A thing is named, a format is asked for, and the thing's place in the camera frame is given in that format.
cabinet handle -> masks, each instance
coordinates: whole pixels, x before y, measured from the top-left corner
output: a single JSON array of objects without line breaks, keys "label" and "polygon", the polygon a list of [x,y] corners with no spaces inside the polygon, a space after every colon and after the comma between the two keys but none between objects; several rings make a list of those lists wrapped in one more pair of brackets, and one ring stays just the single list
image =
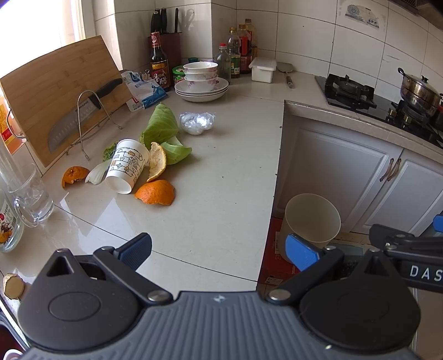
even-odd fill
[{"label": "cabinet handle", "polygon": [[386,170],[385,174],[380,178],[380,182],[382,182],[385,179],[385,177],[389,175],[389,173],[392,170],[392,164],[393,163],[394,163],[394,158],[391,157],[391,160],[389,161],[388,169]]},{"label": "cabinet handle", "polygon": [[392,178],[393,178],[395,175],[397,175],[398,171],[400,170],[400,163],[401,163],[401,159],[398,158],[398,160],[397,160],[397,162],[395,163],[395,166],[394,166],[394,171],[392,172],[391,175],[388,176],[388,181],[391,181]]}]

range hood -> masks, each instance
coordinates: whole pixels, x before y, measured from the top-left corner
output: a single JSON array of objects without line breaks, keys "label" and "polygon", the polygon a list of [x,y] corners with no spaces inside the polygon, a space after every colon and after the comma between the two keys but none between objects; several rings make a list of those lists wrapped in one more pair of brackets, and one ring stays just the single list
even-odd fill
[{"label": "range hood", "polygon": [[443,30],[443,15],[429,0],[391,0],[414,15],[420,15],[438,29]]}]

white container lid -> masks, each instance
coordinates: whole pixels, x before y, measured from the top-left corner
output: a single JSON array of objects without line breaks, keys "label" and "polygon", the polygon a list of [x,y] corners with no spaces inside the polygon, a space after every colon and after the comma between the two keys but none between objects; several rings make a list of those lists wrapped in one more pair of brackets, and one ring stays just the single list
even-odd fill
[{"label": "white container lid", "polygon": [[255,58],[249,64],[250,69],[252,69],[253,67],[256,67],[260,70],[275,71],[277,68],[277,61],[275,59],[268,58]]}]

red cardboard box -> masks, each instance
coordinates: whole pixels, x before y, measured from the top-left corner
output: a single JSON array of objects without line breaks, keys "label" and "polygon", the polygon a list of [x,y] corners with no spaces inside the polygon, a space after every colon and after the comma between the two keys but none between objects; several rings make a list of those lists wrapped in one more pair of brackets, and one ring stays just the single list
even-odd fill
[{"label": "red cardboard box", "polygon": [[263,261],[261,263],[259,284],[280,285],[294,274],[299,273],[299,269],[285,259],[276,251],[276,232],[280,231],[283,220],[271,218],[269,223],[266,247],[264,248]]}]

spatula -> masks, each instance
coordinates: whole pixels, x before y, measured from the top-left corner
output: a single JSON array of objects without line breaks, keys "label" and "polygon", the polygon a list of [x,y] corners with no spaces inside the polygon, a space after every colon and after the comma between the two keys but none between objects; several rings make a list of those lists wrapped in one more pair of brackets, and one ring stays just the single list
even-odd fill
[{"label": "spatula", "polygon": [[292,82],[291,77],[288,75],[294,71],[294,67],[292,66],[292,64],[277,63],[277,69],[278,69],[278,71],[286,74],[286,83],[288,84],[290,89],[293,89],[294,83]]}]

